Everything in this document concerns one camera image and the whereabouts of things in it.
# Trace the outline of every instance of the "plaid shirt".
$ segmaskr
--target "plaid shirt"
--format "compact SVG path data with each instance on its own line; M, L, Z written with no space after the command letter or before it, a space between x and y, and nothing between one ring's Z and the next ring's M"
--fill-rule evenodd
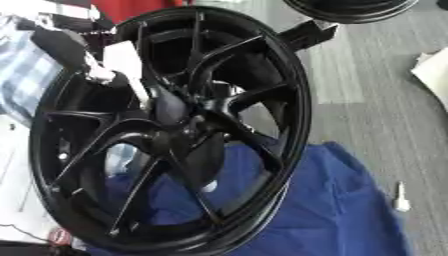
M0 109L30 127L39 100L62 67L31 40L32 31L18 31L15 16L0 16ZM135 148L119 144L106 157L106 172L125 172Z

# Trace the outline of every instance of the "blue tarp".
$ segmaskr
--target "blue tarp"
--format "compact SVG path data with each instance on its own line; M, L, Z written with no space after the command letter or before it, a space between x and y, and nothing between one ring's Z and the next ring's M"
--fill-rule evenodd
M218 205L247 189L258 173L256 154L243 145L226 149ZM110 180L114 198L126 197L129 177ZM184 189L169 178L151 191L152 221L176 223L199 214ZM116 255L90 248L92 255ZM336 143L308 145L272 222L232 256L406 256L399 220L365 167Z

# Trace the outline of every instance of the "cable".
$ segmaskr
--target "cable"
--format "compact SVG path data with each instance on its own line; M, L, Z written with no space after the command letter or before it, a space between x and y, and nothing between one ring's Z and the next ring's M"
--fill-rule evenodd
M48 243L48 244L53 244L52 241L47 240L47 239L44 239L44 238L40 238L40 237L35 236L35 235L33 235L33 234L29 233L29 232L26 232L26 231L24 231L24 230L18 228L18 227L17 227L16 225L14 225L14 224L0 224L0 227L3 227L3 228L13 228L13 229L19 231L20 233L25 234L25 235L27 235L27 236L29 236L29 237L31 237L31 238L34 238L34 239L36 239L36 240L39 240L39 241L42 241L42 242L45 242L45 243Z

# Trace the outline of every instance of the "gray carpet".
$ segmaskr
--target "gray carpet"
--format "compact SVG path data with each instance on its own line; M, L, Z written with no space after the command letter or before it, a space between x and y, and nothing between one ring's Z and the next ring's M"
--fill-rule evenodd
M305 19L279 0L213 5L278 31ZM400 215L418 256L448 255L448 118L409 70L419 53L445 46L448 12L422 0L387 21L342 26L333 41L299 53L315 97L311 141L343 144L390 197L406 183L413 208Z

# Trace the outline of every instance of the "wheel rim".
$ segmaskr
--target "wheel rim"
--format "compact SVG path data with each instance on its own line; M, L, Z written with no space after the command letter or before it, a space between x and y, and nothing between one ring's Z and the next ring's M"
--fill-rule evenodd
M44 205L75 236L114 251L217 253L246 242L275 214L308 137L309 88L297 57L263 24L217 8L174 8L137 17L118 26L117 41L122 40L133 41L140 51L146 66L145 86L155 92L152 111L140 110L128 87L103 88L63 71L42 97L30 136L32 170ZM192 43L185 53L181 43L188 40ZM166 45L174 51L172 42L180 49L177 55L166 50L162 55L176 64L158 60L155 52L163 52ZM235 64L250 58L266 61L258 64L269 64L275 73L254 75L257 72L251 65ZM236 72L233 66L244 72L229 75ZM269 80L263 83L260 79ZM229 90L220 92L218 81L225 81L226 88L246 91L236 95ZM177 109L173 102L181 106L182 113L166 119L166 112L158 111ZM275 150L260 144L260 136L237 114L259 102L279 126L282 143ZM200 190L216 178L221 167L222 163L215 162L222 162L224 134L250 147L264 169L270 170L257 193L243 196L243 202L233 204L231 210L214 206ZM126 202L111 210L92 195L104 193L104 185L93 182L104 179L104 172L91 169L104 169L107 149L118 143L132 145L150 157ZM193 175L186 171L194 165L191 155L205 144L210 147L201 154L215 161L199 157L201 163L207 162L206 168ZM60 159L62 151L68 159ZM136 205L144 201L146 192L142 191L166 174L163 170L186 187L202 210L200 218L177 225L152 225L139 219L142 213ZM95 175L85 178L86 173ZM94 186L93 192L87 186Z
M291 8L310 17L338 23L370 23L407 11L418 0L284 0Z

